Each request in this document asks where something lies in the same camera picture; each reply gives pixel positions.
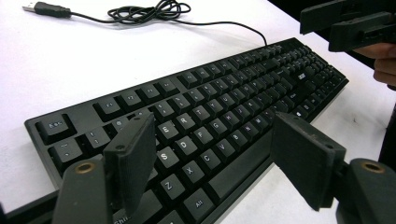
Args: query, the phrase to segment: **black cable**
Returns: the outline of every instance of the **black cable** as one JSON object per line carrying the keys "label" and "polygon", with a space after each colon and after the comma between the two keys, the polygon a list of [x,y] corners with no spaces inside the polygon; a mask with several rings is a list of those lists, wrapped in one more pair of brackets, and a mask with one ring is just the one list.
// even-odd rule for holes
{"label": "black cable", "polygon": [[93,17],[89,17],[77,12],[70,11],[69,8],[66,7],[58,7],[49,5],[43,2],[37,2],[35,4],[30,4],[27,7],[23,7],[24,10],[33,11],[40,15],[47,15],[58,18],[69,18],[73,16],[79,16],[81,18],[101,22],[101,23],[121,23],[126,25],[140,25],[152,20],[160,20],[160,21],[174,21],[187,25],[196,25],[196,26],[207,26],[207,25],[217,25],[217,24],[232,24],[244,27],[258,34],[264,40],[265,46],[267,46],[267,40],[265,36],[259,31],[246,26],[245,24],[241,24],[234,21],[214,21],[214,22],[189,22],[189,21],[180,21],[178,18],[184,14],[191,11],[191,7],[185,3],[178,3],[176,0],[161,0],[156,7],[119,7],[111,9],[107,12],[107,15],[110,16],[112,21],[103,21],[98,20]]}

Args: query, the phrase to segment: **usb connector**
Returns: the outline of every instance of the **usb connector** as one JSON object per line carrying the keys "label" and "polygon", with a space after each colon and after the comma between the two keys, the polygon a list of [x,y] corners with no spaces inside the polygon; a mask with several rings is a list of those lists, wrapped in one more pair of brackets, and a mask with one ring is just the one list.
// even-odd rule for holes
{"label": "usb connector", "polygon": [[43,2],[31,2],[22,8],[25,11],[57,18],[70,18],[72,15],[70,9],[67,7],[54,6]]}

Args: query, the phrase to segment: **finger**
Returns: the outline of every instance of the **finger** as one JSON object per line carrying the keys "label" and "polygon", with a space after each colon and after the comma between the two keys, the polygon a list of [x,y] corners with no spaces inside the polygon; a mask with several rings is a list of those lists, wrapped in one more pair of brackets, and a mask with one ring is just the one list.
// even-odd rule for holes
{"label": "finger", "polygon": [[372,59],[396,58],[396,45],[389,43],[373,44],[354,51]]}
{"label": "finger", "polygon": [[374,79],[379,82],[387,83],[390,86],[396,86],[396,76],[389,73],[374,71]]}
{"label": "finger", "polygon": [[374,68],[376,71],[396,76],[396,59],[377,59]]}

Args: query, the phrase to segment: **white surface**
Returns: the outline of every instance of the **white surface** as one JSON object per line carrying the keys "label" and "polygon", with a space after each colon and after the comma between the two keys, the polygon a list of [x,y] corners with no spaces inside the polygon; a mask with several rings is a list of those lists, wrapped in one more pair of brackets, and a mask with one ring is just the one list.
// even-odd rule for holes
{"label": "white surface", "polygon": [[[350,83],[313,125],[348,149],[346,160],[376,160],[396,95],[373,71],[345,53],[330,53],[317,35],[267,1],[186,1],[185,21],[238,21],[263,32],[269,44],[297,37],[347,76]],[[6,212],[53,191],[23,123],[70,105],[157,77],[262,46],[231,25],[193,27],[172,22],[125,27],[25,12],[21,1],[0,1],[0,202]],[[105,19],[113,7],[153,1],[49,0]],[[334,209],[312,211],[277,167],[263,175],[223,223],[335,223]]]}

